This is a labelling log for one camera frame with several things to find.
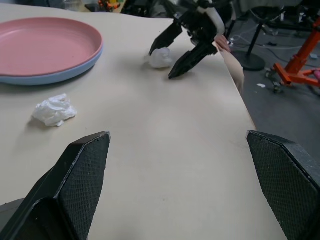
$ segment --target orange metal frame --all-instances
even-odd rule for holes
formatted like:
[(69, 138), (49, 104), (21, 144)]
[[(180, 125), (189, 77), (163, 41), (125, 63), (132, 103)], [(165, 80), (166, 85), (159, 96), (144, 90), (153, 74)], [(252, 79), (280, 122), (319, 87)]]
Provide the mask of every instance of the orange metal frame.
[(305, 41), (299, 52), (293, 56), (285, 68), (283, 68), (280, 63), (275, 63), (273, 65), (274, 70), (281, 77), (283, 85), (290, 86), (291, 83), (298, 83), (320, 87), (320, 82), (317, 79), (308, 77), (309, 75), (312, 75), (314, 71), (320, 71), (320, 68), (301, 71), (308, 61), (310, 53), (320, 41), (320, 32), (317, 30), (318, 26), (320, 26), (320, 17), (313, 24), (313, 31), (308, 39)]

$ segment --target beige table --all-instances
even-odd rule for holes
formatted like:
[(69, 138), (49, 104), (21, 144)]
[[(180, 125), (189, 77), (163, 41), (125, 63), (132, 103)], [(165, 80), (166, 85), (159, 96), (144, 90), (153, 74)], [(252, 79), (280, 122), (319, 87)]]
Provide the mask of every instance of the beige table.
[[(69, 143), (108, 130), (90, 240), (286, 239), (261, 191), (246, 142), (254, 126), (221, 55), (168, 80), (169, 69), (150, 69), (143, 56), (170, 20), (0, 4), (0, 22), (43, 16), (96, 27), (104, 52), (76, 80), (0, 85), (0, 205), (25, 197)], [(170, 49), (178, 59), (192, 47), (182, 34)], [(36, 104), (62, 93), (74, 119), (60, 128), (30, 121)]]

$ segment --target white tissue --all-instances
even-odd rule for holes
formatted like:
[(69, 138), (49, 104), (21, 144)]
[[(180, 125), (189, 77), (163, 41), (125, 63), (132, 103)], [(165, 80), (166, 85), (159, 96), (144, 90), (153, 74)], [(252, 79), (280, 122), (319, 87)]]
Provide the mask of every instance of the white tissue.
[(148, 55), (144, 59), (155, 69), (168, 68), (174, 63), (170, 50), (166, 47), (154, 50), (151, 56)]
[(37, 104), (32, 116), (48, 127), (60, 127), (65, 120), (75, 117), (76, 114), (77, 111), (64, 93)]

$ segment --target gray floor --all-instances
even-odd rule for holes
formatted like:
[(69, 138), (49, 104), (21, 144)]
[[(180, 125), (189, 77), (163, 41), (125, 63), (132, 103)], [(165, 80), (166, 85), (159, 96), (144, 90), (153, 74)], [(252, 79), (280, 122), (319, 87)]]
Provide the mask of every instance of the gray floor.
[[(233, 51), (248, 49), (245, 45), (247, 44), (246, 40), (251, 42), (256, 25), (253, 21), (245, 24), (236, 23), (231, 37), (241, 35), (245, 40), (235, 41), (237, 46), (233, 48)], [(264, 35), (261, 32), (257, 44), (263, 45), (272, 42), (278, 44), (274, 48), (296, 47), (301, 46), (309, 35), (309, 33), (304, 33), (301, 38), (297, 38), (294, 34), (294, 32), (286, 30), (279, 30), (278, 36)], [(291, 56), (299, 49), (272, 50), (283, 60), (290, 60)], [(286, 65), (284, 61), (278, 60), (269, 50), (261, 46), (256, 46), (253, 52), (264, 58), (268, 68), (272, 67), (275, 62), (280, 62), (283, 66)], [(320, 57), (319, 44), (313, 53)], [(320, 67), (320, 60), (310, 59), (307, 64)], [(265, 78), (265, 71), (245, 71), (244, 74), (243, 100), (257, 130), (299, 143), (312, 157), (320, 161), (320, 146), (318, 145), (320, 144), (320, 89), (315, 90), (319, 93), (316, 95), (307, 86), (297, 84), (292, 88), (284, 87), (283, 93), (275, 94), (271, 81)], [(266, 88), (261, 88), (257, 84), (264, 84)]]

